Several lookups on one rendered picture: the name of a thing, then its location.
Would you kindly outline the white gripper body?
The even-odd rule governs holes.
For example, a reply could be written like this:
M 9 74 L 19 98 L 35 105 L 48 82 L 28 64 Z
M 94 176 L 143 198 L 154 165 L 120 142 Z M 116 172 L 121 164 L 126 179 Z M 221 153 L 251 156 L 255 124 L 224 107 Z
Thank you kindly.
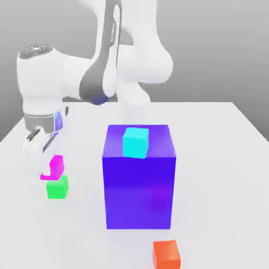
M 43 127 L 34 127 L 22 144 L 24 164 L 26 167 L 40 167 L 49 164 L 56 154 L 60 132 L 46 133 Z

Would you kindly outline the small magenta cube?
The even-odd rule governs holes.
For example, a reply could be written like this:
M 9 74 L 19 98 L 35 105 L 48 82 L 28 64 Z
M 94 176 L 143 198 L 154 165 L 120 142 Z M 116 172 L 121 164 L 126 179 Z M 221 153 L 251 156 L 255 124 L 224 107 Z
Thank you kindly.
M 42 169 L 39 178 L 46 181 L 58 181 L 64 172 L 64 159 L 62 155 L 54 155 L 49 164 Z

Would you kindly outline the small green cube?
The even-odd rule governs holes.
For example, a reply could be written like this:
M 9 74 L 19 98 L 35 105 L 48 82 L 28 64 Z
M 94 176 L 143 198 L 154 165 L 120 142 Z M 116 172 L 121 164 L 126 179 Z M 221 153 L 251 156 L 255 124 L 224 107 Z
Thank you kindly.
M 58 181 L 47 181 L 46 190 L 49 199 L 65 199 L 68 193 L 68 177 L 62 175 Z

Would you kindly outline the small cyan cube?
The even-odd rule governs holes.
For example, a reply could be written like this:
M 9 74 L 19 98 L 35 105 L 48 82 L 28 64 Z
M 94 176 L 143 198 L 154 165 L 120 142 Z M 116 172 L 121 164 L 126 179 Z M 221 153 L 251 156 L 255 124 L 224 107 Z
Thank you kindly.
M 128 127 L 122 137 L 123 156 L 145 159 L 149 148 L 149 129 Z

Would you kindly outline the small orange cube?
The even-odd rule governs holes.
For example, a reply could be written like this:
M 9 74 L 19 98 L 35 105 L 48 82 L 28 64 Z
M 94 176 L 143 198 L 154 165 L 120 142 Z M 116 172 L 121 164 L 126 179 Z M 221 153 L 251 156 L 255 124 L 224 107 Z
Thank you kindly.
M 154 269 L 180 269 L 181 256 L 176 240 L 153 242 Z

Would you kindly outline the large purple box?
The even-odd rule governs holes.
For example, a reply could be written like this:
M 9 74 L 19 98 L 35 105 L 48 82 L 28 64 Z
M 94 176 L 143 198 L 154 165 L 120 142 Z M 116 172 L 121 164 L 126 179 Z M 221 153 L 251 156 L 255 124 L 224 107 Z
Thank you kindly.
M 108 229 L 171 227 L 176 153 L 167 125 L 146 125 L 149 148 L 144 159 L 123 156 L 126 125 L 109 125 L 102 154 Z

